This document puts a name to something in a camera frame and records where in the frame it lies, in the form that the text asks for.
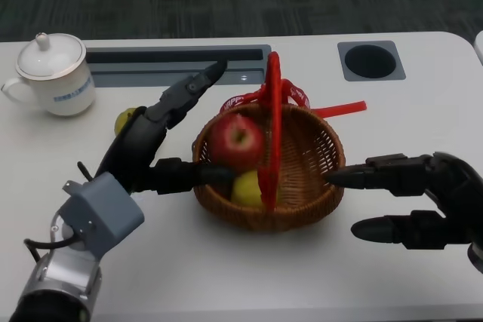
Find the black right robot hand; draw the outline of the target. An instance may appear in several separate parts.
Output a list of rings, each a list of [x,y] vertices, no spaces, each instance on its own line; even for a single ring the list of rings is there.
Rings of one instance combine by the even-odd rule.
[[[325,180],[347,189],[384,189],[395,197],[427,195],[438,208],[359,221],[351,228],[359,239],[402,244],[408,250],[482,245],[482,178],[453,155],[377,156],[329,171]]]

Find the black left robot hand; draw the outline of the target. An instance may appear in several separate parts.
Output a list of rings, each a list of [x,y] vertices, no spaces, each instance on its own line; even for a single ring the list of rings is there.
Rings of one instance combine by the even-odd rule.
[[[226,68],[225,60],[218,61],[170,86],[156,104],[136,108],[103,157],[96,175],[111,173],[129,193],[155,191],[160,195],[233,182],[235,172],[218,164],[162,158],[151,165],[167,131],[186,117]]]

